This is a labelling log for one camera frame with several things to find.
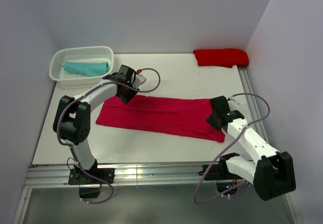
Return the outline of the magenta t shirt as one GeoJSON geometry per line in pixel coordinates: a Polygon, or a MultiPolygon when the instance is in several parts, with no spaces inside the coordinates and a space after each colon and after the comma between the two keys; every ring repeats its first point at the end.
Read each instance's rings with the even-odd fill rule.
{"type": "Polygon", "coordinates": [[[128,104],[124,104],[115,96],[104,102],[95,123],[223,143],[224,133],[206,122],[211,113],[209,99],[135,95],[128,104]]]}

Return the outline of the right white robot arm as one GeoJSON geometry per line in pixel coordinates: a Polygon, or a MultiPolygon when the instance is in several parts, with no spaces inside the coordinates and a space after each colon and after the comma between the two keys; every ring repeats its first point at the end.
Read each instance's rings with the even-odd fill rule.
{"type": "Polygon", "coordinates": [[[295,191],[292,156],[286,151],[279,152],[267,143],[242,113],[230,108],[228,102],[225,96],[212,98],[212,114],[206,121],[214,129],[223,130],[234,137],[251,160],[245,160],[237,153],[229,153],[221,156],[211,171],[219,179],[238,176],[247,180],[264,201],[295,191]]]}

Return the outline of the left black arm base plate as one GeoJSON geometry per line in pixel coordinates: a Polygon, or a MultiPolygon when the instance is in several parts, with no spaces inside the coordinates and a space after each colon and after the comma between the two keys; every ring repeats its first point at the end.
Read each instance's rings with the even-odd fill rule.
{"type": "Polygon", "coordinates": [[[101,204],[112,198],[114,194],[112,183],[115,178],[115,168],[98,168],[98,163],[95,161],[90,170],[81,170],[76,163],[69,164],[69,160],[74,160],[74,158],[69,157],[66,163],[70,171],[68,185],[79,186],[81,201],[87,204],[101,204]],[[99,197],[103,185],[109,186],[110,195],[104,200],[95,200],[99,197]]]}

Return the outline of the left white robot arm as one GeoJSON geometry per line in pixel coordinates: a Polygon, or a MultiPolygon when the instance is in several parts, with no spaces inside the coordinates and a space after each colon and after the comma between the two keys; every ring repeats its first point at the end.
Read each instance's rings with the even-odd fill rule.
{"type": "Polygon", "coordinates": [[[138,72],[122,65],[118,72],[103,77],[84,93],[60,99],[53,130],[59,143],[69,147],[77,168],[82,168],[80,178],[86,183],[93,183],[98,178],[97,160],[88,143],[92,111],[113,97],[128,104],[145,81],[146,78],[138,72]]]}

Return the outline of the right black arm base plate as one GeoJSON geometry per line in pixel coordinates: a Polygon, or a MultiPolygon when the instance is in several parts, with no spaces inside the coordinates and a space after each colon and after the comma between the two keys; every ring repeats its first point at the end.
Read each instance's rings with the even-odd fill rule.
{"type": "MultiPolygon", "coordinates": [[[[224,182],[220,182],[219,184],[216,184],[217,191],[221,193],[227,189],[233,188],[234,186],[238,185],[239,180],[242,180],[242,178],[238,175],[225,171],[224,167],[221,167],[221,164],[216,163],[210,168],[204,180],[205,181],[224,181],[224,182]]],[[[240,194],[240,191],[243,191],[245,188],[248,188],[249,185],[250,183],[248,181],[245,181],[241,186],[226,192],[224,195],[226,196],[238,195],[240,194]]]]}

